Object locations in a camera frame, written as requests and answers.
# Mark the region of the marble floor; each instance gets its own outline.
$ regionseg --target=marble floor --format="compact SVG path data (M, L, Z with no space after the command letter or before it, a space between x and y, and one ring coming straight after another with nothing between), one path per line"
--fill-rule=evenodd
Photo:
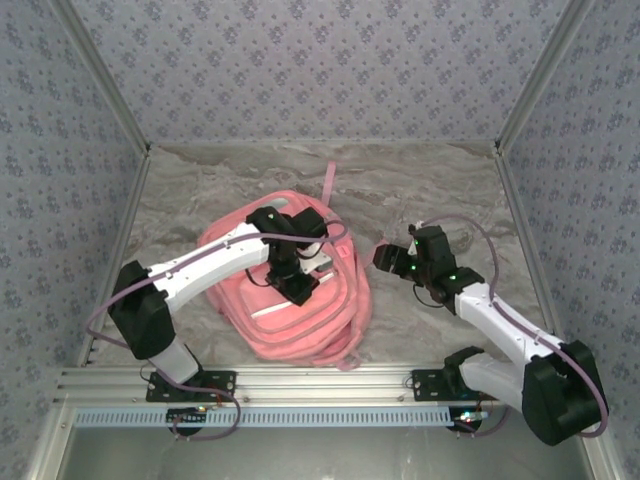
M328 160L338 164L331 207L351 229L359 251L383 236L406 244L407 225L443 213L463 213L487 228L501 263L498 292L543 325L524 255L489 145L272 145L155 147L125 253L125 263L169 260L196 245L217 218L268 193L293 189L319 197ZM489 279L482 237L458 221L444 222L459 265ZM445 309L420 305L409 282L367 270L373 319L359 353L366 362L440 362L463 347L497 353L474 327ZM174 316L178 335L203 364L255 364L234 328L204 294ZM117 335L109 321L105 333ZM118 347L97 342L97 365L131 365Z

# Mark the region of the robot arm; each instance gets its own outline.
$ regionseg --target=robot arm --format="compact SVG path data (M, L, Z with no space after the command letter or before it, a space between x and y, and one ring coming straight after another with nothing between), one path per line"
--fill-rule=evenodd
M262 238L265 234L293 235L310 241ZM266 262L271 267L267 275L270 286L292 303L302 305L318 285L309 273L331 266L331 258L319 250L320 243L312 242L326 235L322 216L312 208L294 217L280 214L273 207L259 208L246 222L184 256L149 268L137 261L122 267L114 295L145 279L160 278L114 303L109 314L135 358L149 360L171 380L185 384L197 377L201 366L176 336L172 315L221 280ZM183 268L171 273L172 267L185 262Z
M595 360L584 344L565 344L497 295L491 298L490 285L478 273L458 267L440 227L412 225L409 233L413 237L409 248L384 245L377 249L376 267L425 287L435 302L478 328L511 360L497 361L477 347L451 355L443 369L449 393L474 390L503 401L522 412L531 430L549 445L600 421L600 408L591 390L550 348L570 357L604 399Z

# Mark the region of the patterned wallpaper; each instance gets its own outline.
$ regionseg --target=patterned wallpaper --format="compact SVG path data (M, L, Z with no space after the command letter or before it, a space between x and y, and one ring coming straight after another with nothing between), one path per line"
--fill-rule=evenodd
M569 338L640 478L640 4L598 0L509 153Z
M493 139L566 0L74 0L152 142Z
M45 0L0 2L0 478L96 299L137 154Z

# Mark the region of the purple cable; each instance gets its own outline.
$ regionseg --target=purple cable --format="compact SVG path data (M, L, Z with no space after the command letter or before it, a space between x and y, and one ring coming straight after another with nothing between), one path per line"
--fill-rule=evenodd
M498 267L498 254L496 253L496 248L495 248L495 245L493 244L493 241L491 240L491 237L489 236L487 231L484 228L482 228L482 225L480 225L475 220L473 220L473 219L471 219L469 217L466 217L465 215L459 215L457 213L452 213L452 214L447 214L447 215L438 215L437 217L433 217L433 218L427 220L426 222L423 223L423 225L428 225L428 224L437 222L439 220L445 220L445 219L451 219L451 218L464 220L464 221L472 224L482 234L482 236L484 237L484 239L487 242L487 245L489 246L489 250L491 251L491 258L493 260L493 268L494 268L493 278L491 279L491 282L489 282L489 298L491 300L492 305L495 307L496 311L500 315L502 315L502 317L507 322L509 322L512 326L514 326L515 328L520 330L522 333L524 333L528 337L531 337L534 341L542 344L543 346L545 346L549 350L551 350L553 353L558 355L565 363L567 363L571 368L573 368L576 371L576 373L584 381L584 383L587 385L587 387L589 387L589 390L591 390L591 393L593 394L596 402L598 403L598 408L600 410L600 425L593 432L581 432L578 435L580 435L581 437L585 437L585 438L594 438L594 437L598 437L598 436L602 435L602 433L606 430L607 425L609 423L609 413L607 412L607 406L606 406L606 403L604 401L604 398L602 397L602 394L598 390L598 387L593 382L593 380L591 380L589 375L587 375L587 373L580 367L580 365L578 365L569 355L564 353L562 350L560 350L560 348L556 347L554 344L552 344L551 342L547 341L546 339L538 337L535 332L532 332L527 327L525 327L520 322L518 322L515 318L513 318L511 315L509 315L500 306L500 304L494 300L494 297L495 297L495 294L496 294L496 286L498 284L498 279L499 279L499 276L500 276L500 269ZM498 422L496 427L498 427L498 425L502 426L502 424L504 424L502 421ZM494 427L493 429L488 431L487 434L489 432L490 433L495 432L499 428L499 427L498 428L496 428L496 427Z
M173 419L173 425L171 427L171 431L173 431L173 434L176 436L176 440L185 440L187 442L206 442L209 440L218 440L220 438L228 437L238 429L238 424L240 423L240 418L242 414L242 408L240 407L240 403L238 402L238 400L236 400L236 398L233 395L231 395L228 392L225 392L224 390L219 390L217 388L189 387L187 385L182 385L181 383L174 382L166 373L164 373L158 367L156 367L156 372L169 385L171 385L174 388L179 388L180 390L184 390L185 392L210 393L212 395L220 395L221 397L228 398L233 402L233 404L236 407L236 411L238 412L236 414L236 418L233 420L233 424L223 432L215 433L213 435L199 435L197 437L185 437L184 435L180 435L178 433L178 424L182 421L182 418L186 414L178 415L176 418Z
M347 235L348 229L347 226L341 222L340 220L331 220L330 222L326 223L327 227L330 225L340 225L342 227L342 231L340 233L338 233L337 235L332 235L332 236L327 236L327 237L322 237L322 238L308 238L308 237L300 237L297 235L281 235L278 233L248 233L246 235L241 235L239 237L235 237L232 238L228 241L225 242L220 242L216 245L213 245L211 248L203 250L202 252L200 252L197 255L194 255L191 258L186 259L185 261L178 263L177 265L174 265L173 267L169 268L168 270L165 270L162 273L159 273L157 275L154 275L152 277L146 278L138 283L134 283L133 285L125 288L124 290L118 292L116 295L114 295L113 297L111 297L109 300L107 300L105 303L103 303L102 305L100 305L89 317L89 319L87 320L86 324L85 324L85 331L95 337L98 338L100 340L104 340L107 343L111 343L113 345L117 345L119 347L122 348L126 348L127 350L129 349L129 346L125 343L122 342L120 340L116 340L115 338L111 338L108 335L104 335L103 333L97 332L95 330L93 330L91 327L93 325L93 323L98 319L98 317L100 315L102 315L104 312L107 311L107 309L113 305L114 303L122 300L124 297L126 297L127 295L129 295L130 293L135 292L136 290L139 290L143 287L146 287L147 285L151 285L154 282L157 282L158 280L160 280L163 277L166 277L167 274L174 274L176 272L178 272L180 269L188 267L189 265L191 265L194 262L197 262L198 260L211 255L212 253L215 253L219 250L222 250L223 248L227 248L227 246L229 245L235 245L236 243L240 243L243 242L245 240L252 240L254 238L260 238L260 239L273 239L273 240L290 240L290 241L294 241L294 242L309 242L310 240L313 240L313 243L331 243L331 242L336 242L342 238L344 238ZM242 413L242 409L240 407L240 403L238 402L238 400L235 399L235 397L233 397L233 395L230 395L229 393L225 392L224 390L219 390L217 388L204 388L204 387L189 387L187 385L182 385L180 383L174 382L171 378L169 378L169 376L167 376L166 373L164 373L162 370L160 370L157 366L156 366L156 371L158 372L158 374L172 387L174 388L178 388L180 390L184 390L186 392L197 392L197 393L210 393L210 394L214 394L214 395L220 395L223 396L225 398L228 398L229 400L231 400L233 402L233 404L236 407L236 411L238 412L236 415L236 418L233 422L233 424L226 429L225 431L223 431L222 433L218 433L218 434L214 434L214 435L204 435L204 436L198 436L198 437L185 437L183 435L180 435L177 431L177 425L178 423L180 423L180 420L182 419L182 416L178 416L176 417L176 419L174 419L173 422L173 428L172 431L173 433L176 435L176 439L180 439L180 440L186 440L186 441L206 441L206 440L217 440L219 438L224 438L228 435L231 435L233 432L236 431L236 429L238 428L238 424L240 423L240 418L241 418L241 413Z

